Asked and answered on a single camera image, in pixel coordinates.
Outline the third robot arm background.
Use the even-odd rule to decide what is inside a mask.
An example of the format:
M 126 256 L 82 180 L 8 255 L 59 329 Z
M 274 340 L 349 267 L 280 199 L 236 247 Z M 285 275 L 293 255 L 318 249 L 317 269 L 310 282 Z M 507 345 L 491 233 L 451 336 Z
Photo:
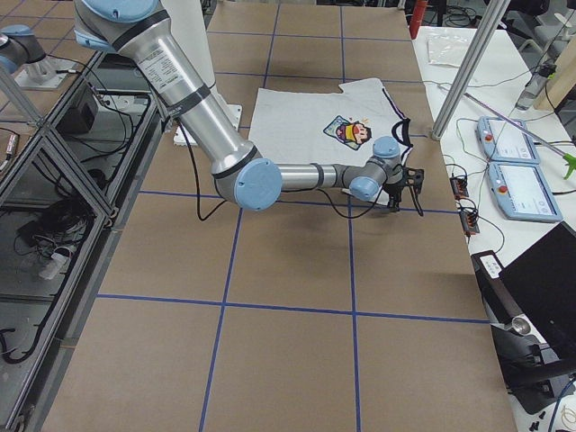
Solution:
M 29 26 L 12 24 L 1 29 L 1 66 L 9 74 L 45 58 L 46 52 Z

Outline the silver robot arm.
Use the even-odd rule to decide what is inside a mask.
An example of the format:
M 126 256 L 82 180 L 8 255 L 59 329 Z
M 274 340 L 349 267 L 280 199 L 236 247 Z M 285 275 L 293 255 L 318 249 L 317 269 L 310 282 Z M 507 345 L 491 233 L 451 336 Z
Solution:
M 397 211 L 402 194 L 417 199 L 424 173 L 406 161 L 409 119 L 383 84 L 365 79 L 336 94 L 260 89 L 255 121 L 242 136 L 217 91 L 207 47 L 195 56 L 172 32 L 159 1 L 77 1 L 76 41 L 130 59 L 166 108 L 208 158 L 217 194 L 250 211 L 282 194 L 337 188 Z

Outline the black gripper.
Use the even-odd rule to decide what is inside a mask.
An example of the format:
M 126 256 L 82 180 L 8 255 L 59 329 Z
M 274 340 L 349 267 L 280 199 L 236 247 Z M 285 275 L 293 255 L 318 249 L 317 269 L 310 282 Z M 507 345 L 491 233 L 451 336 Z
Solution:
M 385 192 L 389 196 L 388 211 L 398 212 L 400 210 L 402 191 L 405 187 L 408 187 L 414 208 L 417 214 L 423 217 L 424 210 L 419 202 L 419 194 L 421 193 L 423 182 L 423 169 L 399 166 L 392 175 L 391 180 L 385 183 Z

